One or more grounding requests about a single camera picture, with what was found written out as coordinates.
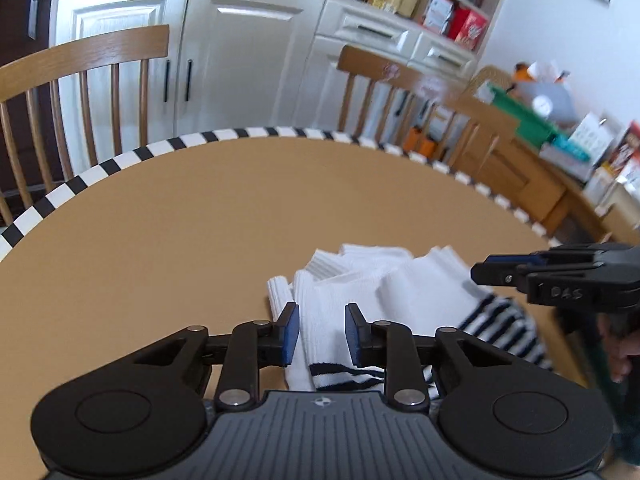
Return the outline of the person's right hand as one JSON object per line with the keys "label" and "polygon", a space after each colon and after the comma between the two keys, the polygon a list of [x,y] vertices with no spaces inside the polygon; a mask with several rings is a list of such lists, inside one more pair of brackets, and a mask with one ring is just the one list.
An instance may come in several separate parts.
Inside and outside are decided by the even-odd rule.
{"label": "person's right hand", "polygon": [[631,358],[640,353],[639,333],[634,332],[625,337],[613,334],[611,320],[606,314],[598,316],[598,330],[602,338],[602,346],[608,356],[608,370],[613,382],[619,384],[631,372]]}

